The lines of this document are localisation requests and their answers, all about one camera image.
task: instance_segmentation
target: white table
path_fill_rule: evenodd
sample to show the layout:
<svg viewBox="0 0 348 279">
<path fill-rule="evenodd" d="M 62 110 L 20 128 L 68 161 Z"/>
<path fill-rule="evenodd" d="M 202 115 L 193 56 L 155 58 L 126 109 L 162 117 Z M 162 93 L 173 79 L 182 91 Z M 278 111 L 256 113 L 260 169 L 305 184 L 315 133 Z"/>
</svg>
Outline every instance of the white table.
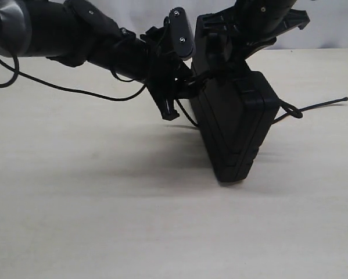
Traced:
<svg viewBox="0 0 348 279">
<path fill-rule="evenodd" d="M 348 50 L 250 64 L 298 107 L 348 96 Z M 93 65 L 21 65 L 113 96 L 139 87 Z M 147 92 L 111 103 L 23 78 L 0 90 L 0 279 L 348 278 L 348 104 L 274 126 L 230 188 L 189 126 L 162 121 Z"/>
</svg>

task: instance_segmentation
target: white wall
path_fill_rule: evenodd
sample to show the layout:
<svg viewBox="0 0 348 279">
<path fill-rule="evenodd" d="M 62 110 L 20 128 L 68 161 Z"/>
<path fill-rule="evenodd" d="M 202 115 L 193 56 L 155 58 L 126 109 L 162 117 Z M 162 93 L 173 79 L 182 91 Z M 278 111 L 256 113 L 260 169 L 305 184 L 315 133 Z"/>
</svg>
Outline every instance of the white wall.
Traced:
<svg viewBox="0 0 348 279">
<path fill-rule="evenodd" d="M 182 6 L 194 26 L 199 14 L 232 6 L 234 0 L 91 0 L 120 25 L 138 34 L 152 25 L 161 27 L 170 9 Z M 298 0 L 295 9 L 305 9 L 311 17 L 304 30 L 280 37 L 274 48 L 348 48 L 348 0 Z"/>
</svg>

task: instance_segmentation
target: robotic arm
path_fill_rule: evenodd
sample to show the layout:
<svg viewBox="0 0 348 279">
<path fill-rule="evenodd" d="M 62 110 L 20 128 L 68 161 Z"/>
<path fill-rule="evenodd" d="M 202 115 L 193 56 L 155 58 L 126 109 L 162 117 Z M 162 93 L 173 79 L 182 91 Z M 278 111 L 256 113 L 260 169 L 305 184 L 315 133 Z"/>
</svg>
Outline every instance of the robotic arm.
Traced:
<svg viewBox="0 0 348 279">
<path fill-rule="evenodd" d="M 138 38 L 87 0 L 0 0 L 0 55 L 95 64 L 142 83 L 169 121 L 179 117 L 174 102 L 189 99 L 217 178 L 235 182 L 247 177 L 281 107 L 302 117 L 246 63 L 277 36 L 307 26 L 307 13 L 292 9 L 296 1 L 238 0 L 199 16 L 195 38 L 185 11 L 175 8 L 163 27 Z"/>
</svg>

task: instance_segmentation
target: white surface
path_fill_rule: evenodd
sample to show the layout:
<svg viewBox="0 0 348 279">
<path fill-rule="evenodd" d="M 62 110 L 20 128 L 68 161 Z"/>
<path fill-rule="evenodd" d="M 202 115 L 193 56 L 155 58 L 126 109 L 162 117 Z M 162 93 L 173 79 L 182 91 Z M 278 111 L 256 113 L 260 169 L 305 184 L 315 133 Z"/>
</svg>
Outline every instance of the white surface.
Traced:
<svg viewBox="0 0 348 279">
<path fill-rule="evenodd" d="M 60 85 L 138 88 L 92 65 L 21 61 Z M 348 50 L 250 64 L 299 107 L 348 96 Z M 348 278 L 348 104 L 274 126 L 232 188 L 186 125 L 160 120 L 147 92 L 110 103 L 22 78 L 0 90 L 0 279 Z"/>
<path fill-rule="evenodd" d="M 139 34 L 161 27 L 171 9 L 182 6 L 195 28 L 198 15 L 216 13 L 235 0 L 90 0 L 117 23 Z M 307 10 L 311 23 L 304 31 L 281 36 L 274 48 L 348 48 L 348 0 L 297 0 L 295 9 Z"/>
</svg>

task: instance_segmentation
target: background wall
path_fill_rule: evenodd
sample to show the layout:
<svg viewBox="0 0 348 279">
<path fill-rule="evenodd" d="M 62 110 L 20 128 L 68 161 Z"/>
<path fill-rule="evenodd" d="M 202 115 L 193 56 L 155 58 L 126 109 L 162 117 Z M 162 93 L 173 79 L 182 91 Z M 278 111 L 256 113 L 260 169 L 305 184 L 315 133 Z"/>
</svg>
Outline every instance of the background wall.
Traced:
<svg viewBox="0 0 348 279">
<path fill-rule="evenodd" d="M 169 11 L 182 6 L 194 27 L 197 15 L 230 7 L 234 0 L 90 0 L 122 27 L 138 34 L 152 25 L 161 27 Z M 348 0 L 298 0 L 295 9 L 309 12 L 304 30 L 280 37 L 274 48 L 348 48 Z"/>
</svg>

